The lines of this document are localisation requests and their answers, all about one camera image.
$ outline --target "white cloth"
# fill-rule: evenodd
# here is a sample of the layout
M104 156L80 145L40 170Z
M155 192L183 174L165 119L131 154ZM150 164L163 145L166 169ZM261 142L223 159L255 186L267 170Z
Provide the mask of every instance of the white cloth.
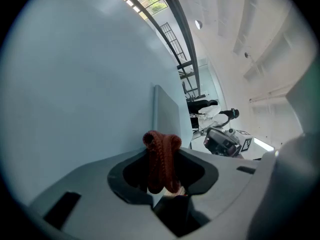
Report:
M221 106L219 104L201 108L198 111L201 114L198 116L199 130L220 126L228 121L228 117L225 114L219 114L220 111Z

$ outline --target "red knit fabric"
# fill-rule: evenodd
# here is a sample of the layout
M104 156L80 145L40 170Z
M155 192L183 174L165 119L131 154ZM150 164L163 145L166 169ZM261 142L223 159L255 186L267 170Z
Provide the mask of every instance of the red knit fabric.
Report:
M157 194L165 187L171 193L178 192L180 182L175 173L174 154L181 146L181 139L151 130L143 136L143 143L149 155L149 191Z

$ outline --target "railing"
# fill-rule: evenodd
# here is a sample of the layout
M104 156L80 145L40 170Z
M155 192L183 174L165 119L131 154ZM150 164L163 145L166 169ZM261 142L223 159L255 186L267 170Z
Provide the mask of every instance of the railing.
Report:
M155 21L155 19L150 15L150 13L147 11L146 8L144 8L144 6L138 1L138 0L130 0L141 12L143 12L145 14L145 16L150 20L150 22L155 26L156 30L159 31L160 35L163 37L164 41L167 43L169 49L172 51L173 56L175 57L175 59L178 62L178 66L177 69L178 70L182 70L183 71L183 77L186 78L186 80L188 81L188 84L190 85L190 89L192 90L194 97L197 98L194 90L197 90L198 92L198 97L201 96L201 91L200 91L200 79L199 79L199 69L198 69L198 62L197 62L197 56L196 56L196 50L195 50L195 45L194 45L194 41L191 35L191 31L186 19L186 16L184 14L184 11L180 5L179 0L165 0L167 2L167 4L169 5L169 8L171 9L176 22L178 23L183 38L185 40L185 44L186 47L189 51L189 55L190 55L190 61L186 62L186 63L181 63L180 58L178 57L175 49L173 48L171 42L168 40L167 36L165 35L165 33L163 32L163 30L161 29L161 27L159 26L159 24ZM194 77L195 77L195 82L196 82L196 89L193 89L189 77L191 77L191 75L188 75L185 71L185 67L187 66L193 66L193 71L194 71Z

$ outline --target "ceiling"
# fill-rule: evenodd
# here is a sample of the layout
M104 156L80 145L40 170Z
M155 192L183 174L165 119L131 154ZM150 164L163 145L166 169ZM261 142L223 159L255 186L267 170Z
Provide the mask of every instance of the ceiling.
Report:
M292 1L179 1L226 107L240 111L231 126L276 148L301 134L285 95L314 60L318 43ZM200 30L195 20L203 23Z

